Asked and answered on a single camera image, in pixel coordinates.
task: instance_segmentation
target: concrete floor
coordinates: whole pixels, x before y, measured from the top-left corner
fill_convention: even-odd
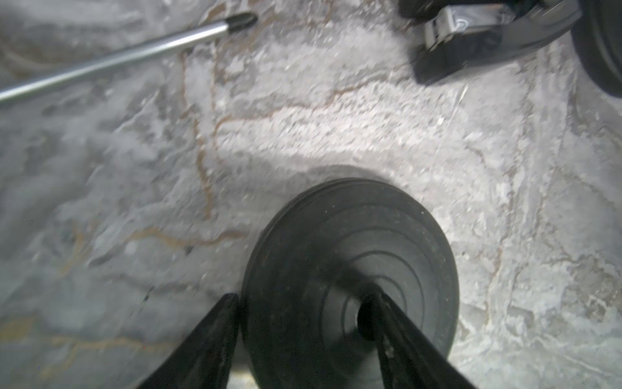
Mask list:
[[[4,83],[260,14],[217,44],[0,108],[1,386],[135,385],[239,289],[289,199],[371,176],[445,230],[462,302],[450,361],[476,386],[622,387],[622,101],[568,37],[423,88],[419,31],[391,0],[207,3],[0,5]],[[235,370],[230,387],[253,387]]]

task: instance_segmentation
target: crack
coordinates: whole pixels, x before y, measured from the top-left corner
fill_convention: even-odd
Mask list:
[[[242,232],[239,230],[225,230],[220,233],[214,239],[203,239],[203,238],[190,238],[183,239],[173,237],[164,233],[162,230],[156,227],[147,227],[143,230],[133,232],[125,241],[125,243],[129,243],[130,241],[143,240],[146,238],[156,238],[163,242],[165,245],[171,248],[181,248],[185,249],[188,246],[215,246],[221,242],[228,240],[237,240],[244,239],[248,237],[248,232]]]
[[[472,146],[466,146],[465,149],[475,153],[475,155],[480,157],[481,164],[484,165],[484,167],[486,167],[486,159],[484,157],[484,153],[480,149],[476,149]]]
[[[160,95],[160,90],[157,89],[155,91],[155,93],[149,97],[148,100],[144,100],[145,103],[142,105],[142,107],[140,107],[140,109],[138,109],[136,111],[136,113],[134,113],[132,116],[130,116],[128,119],[124,120],[121,124],[119,124],[114,130],[113,133],[120,131],[122,129],[124,129],[127,126],[130,126],[132,124],[134,124],[136,122],[136,120],[138,119],[138,117],[140,117],[143,112],[145,112],[145,110],[147,109],[147,107],[151,106],[151,104],[153,104],[153,102],[156,100],[156,98]]]
[[[193,295],[196,295],[196,293],[198,292],[205,293],[209,298],[214,299],[214,300],[218,300],[221,297],[217,292],[211,289],[201,288],[199,282],[181,283],[181,282],[172,281],[172,282],[160,283],[158,285],[153,285],[149,281],[143,281],[139,278],[136,278],[136,277],[133,277],[127,274],[123,274],[123,273],[104,276],[101,279],[103,281],[122,282],[134,289],[138,289],[144,292],[146,295],[145,295],[145,298],[142,300],[143,302],[146,302],[151,296],[166,296],[168,294],[185,294],[185,293],[191,293]]]
[[[566,171],[565,169],[560,168],[559,169],[559,174],[560,176],[562,176],[564,179],[567,180],[574,180],[576,182],[578,182],[581,186],[586,187],[587,189],[589,189],[592,193],[594,193],[595,195],[599,196],[602,201],[604,201],[607,205],[609,205],[611,208],[613,208],[613,210],[617,210],[617,206],[616,204],[607,199],[607,197],[605,196],[605,194],[599,189],[597,188],[595,185],[590,184],[588,182],[585,182],[581,177],[579,177],[578,175],[576,175],[575,173]]]
[[[452,121],[453,121],[453,117],[455,116],[456,112],[458,111],[458,107],[460,107],[460,103],[462,102],[462,100],[464,99],[465,95],[467,94],[468,91],[468,84],[465,83],[462,86],[462,89],[460,90],[460,94],[457,96],[455,103],[453,104],[453,108],[452,108],[452,114],[449,117],[449,120],[447,121],[447,124],[445,125],[445,129],[449,129],[452,125]],[[439,146],[436,148],[436,151],[434,152],[434,157],[432,158],[432,162],[430,163],[430,166],[434,166],[434,164],[436,163],[436,158],[439,156],[439,151],[441,149],[441,147],[443,147],[443,142],[445,141],[445,136],[442,136],[440,138],[439,141]],[[428,184],[429,181],[425,183],[423,191],[421,192],[421,203],[423,203],[424,199],[425,199],[425,193],[427,192],[427,188],[428,188]]]

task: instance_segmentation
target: metal bar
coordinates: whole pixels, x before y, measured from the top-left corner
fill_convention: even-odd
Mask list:
[[[237,294],[225,294],[137,389],[225,389],[238,340]]]
[[[372,320],[385,388],[475,389],[382,292],[372,300]]]
[[[171,52],[178,52],[202,42],[224,37],[230,32],[249,27],[256,21],[257,17],[254,14],[238,14],[223,21],[210,23],[207,26],[150,40],[94,60],[70,65],[56,72],[0,90],[0,104],[15,98],[32,95],[40,91],[66,85],[70,82],[99,75],[130,63],[140,62]]]

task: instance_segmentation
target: wheel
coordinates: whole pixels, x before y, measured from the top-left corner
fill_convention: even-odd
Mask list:
[[[244,276],[242,335],[258,385],[382,388],[366,304],[378,286],[447,356],[458,275],[431,214],[373,180],[296,197],[264,230]]]
[[[585,71],[605,93],[622,97],[622,2],[582,0],[583,17],[572,28]]]

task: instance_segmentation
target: rust stain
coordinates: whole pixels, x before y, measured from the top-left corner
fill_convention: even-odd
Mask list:
[[[190,116],[191,109],[188,106],[188,98],[186,97],[186,55],[180,54],[180,61],[182,63],[182,86],[180,90],[182,104],[185,108],[184,112],[180,115],[180,119],[185,119]],[[194,136],[195,142],[198,146],[197,158],[195,160],[195,165],[197,167],[197,172],[199,176],[199,181],[201,182],[201,190],[203,191],[203,195],[205,196],[205,219],[211,219],[211,210],[213,208],[214,203],[214,195],[211,191],[211,182],[210,177],[207,174],[207,170],[203,165],[203,161],[205,160],[205,139],[203,135],[198,129],[199,120],[197,118],[192,118],[192,134]]]
[[[213,21],[216,18],[216,16],[219,16],[226,10],[227,10],[227,6],[225,3],[221,3],[215,6],[214,8],[210,9],[210,12],[207,14],[207,19],[205,19],[205,22]]]
[[[201,182],[201,190],[205,196],[205,219],[209,220],[211,219],[211,210],[214,206],[214,195],[211,191],[210,176],[207,174],[207,170],[203,165],[203,160],[205,159],[205,139],[199,132],[198,125],[198,119],[194,118],[192,121],[192,132],[198,146],[195,165],[197,166],[199,181]]]
[[[91,253],[91,249],[90,247],[87,247],[86,241],[93,236],[96,226],[96,222],[89,223],[87,227],[88,234],[84,234],[80,229],[78,222],[75,220],[72,222],[73,237],[75,239],[75,242],[73,243],[73,252],[71,258],[69,258],[60,270],[61,276],[66,276],[74,266],[84,262]]]
[[[126,348],[133,349],[136,352],[168,352],[177,346],[176,343],[145,344],[139,342],[138,340],[125,337],[109,340],[86,341],[74,337],[55,336],[47,339],[47,342],[52,346],[71,345],[71,349],[62,363],[48,366],[41,370],[41,377],[43,379],[49,379],[59,373],[67,371],[67,369],[73,365],[78,353],[81,351],[101,351],[113,348]]]
[[[190,111],[188,108],[188,98],[186,97],[186,54],[181,52],[178,54],[179,61],[182,63],[182,85],[180,87],[180,95],[182,96],[182,106],[184,108],[184,112],[181,114],[180,119],[185,119]]]
[[[279,19],[279,16],[277,16],[277,14],[274,14],[274,13],[266,17],[262,22],[260,22],[253,29],[253,32],[249,35],[249,37],[247,39],[244,39],[244,42],[242,43],[242,45],[240,45],[238,49],[233,52],[233,55],[238,55],[249,50],[253,46],[257,38],[259,37],[259,34],[261,33],[261,31],[265,29],[267,26],[276,22],[278,19]]]
[[[18,342],[25,339],[35,322],[34,317],[23,317],[6,322],[0,328],[0,342]]]
[[[220,235],[218,235],[214,239],[202,239],[202,238],[190,238],[183,239],[172,237],[162,230],[156,227],[147,227],[144,230],[135,231],[129,238],[126,240],[127,242],[133,240],[142,240],[146,238],[156,238],[162,241],[164,244],[171,248],[185,248],[187,246],[214,246],[223,241],[234,240],[234,239],[242,239],[248,237],[248,233],[237,231],[237,230],[226,230],[223,231]]]
[[[388,76],[384,75],[384,76],[380,76],[380,77],[371,77],[367,80],[365,80],[362,83],[359,83],[357,85],[353,85],[352,87],[346,87],[343,89],[336,89],[333,90],[333,92],[330,94],[330,96],[326,99],[326,102],[323,105],[320,106],[309,106],[309,105],[305,105],[305,104],[290,104],[290,105],[285,105],[285,106],[281,106],[278,108],[275,108],[273,110],[271,110],[270,112],[263,114],[263,115],[257,115],[257,116],[242,116],[239,118],[234,118],[231,115],[225,116],[224,118],[220,119],[216,125],[214,126],[214,131],[212,136],[215,138],[218,135],[218,130],[225,124],[225,123],[229,123],[232,121],[238,121],[238,120],[266,120],[266,119],[271,119],[272,116],[274,116],[275,113],[288,109],[288,108],[302,108],[302,109],[306,109],[306,110],[312,110],[313,112],[317,111],[317,110],[324,110],[326,108],[328,108],[329,106],[331,106],[335,100],[338,97],[341,97],[343,95],[345,95],[346,93],[350,93],[350,92],[354,92],[357,91],[359,89],[362,89],[364,87],[366,87],[367,85],[374,83],[374,82],[382,82],[382,81],[387,81],[388,80]]]
[[[220,119],[219,121],[216,122],[216,124],[214,125],[214,131],[212,131],[211,133],[211,140],[212,140],[212,148],[214,149],[214,153],[216,155],[216,158],[218,160],[218,162],[222,162],[222,158],[220,157],[220,154],[218,152],[218,130],[220,129],[220,127],[225,124],[228,121],[233,120],[233,117],[231,115],[227,115],[224,118]]]
[[[333,2],[334,0],[327,0],[328,12],[326,12],[326,17],[324,18],[324,25],[327,25],[330,19],[333,18]]]

